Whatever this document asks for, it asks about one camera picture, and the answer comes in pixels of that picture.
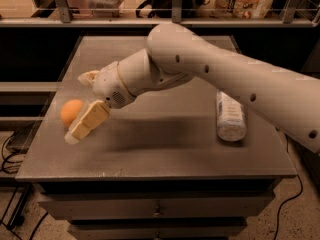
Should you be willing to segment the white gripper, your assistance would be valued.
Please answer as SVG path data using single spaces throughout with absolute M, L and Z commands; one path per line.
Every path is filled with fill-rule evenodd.
M 136 99 L 125 87 L 119 72 L 119 62 L 115 61 L 100 71 L 92 70 L 78 76 L 84 86 L 93 85 L 93 93 L 109 104 L 113 109 L 120 109 Z M 64 139 L 68 144 L 77 144 L 109 118 L 110 107 L 103 101 L 83 102 L 77 118 L 71 123 Z

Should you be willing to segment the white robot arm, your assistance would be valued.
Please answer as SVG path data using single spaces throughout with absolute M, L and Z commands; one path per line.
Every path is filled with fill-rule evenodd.
M 174 23 L 159 24 L 145 47 L 99 71 L 79 76 L 97 100 L 65 135 L 77 144 L 109 117 L 148 92 L 198 77 L 223 91 L 310 151 L 320 151 L 320 80 L 214 46 Z

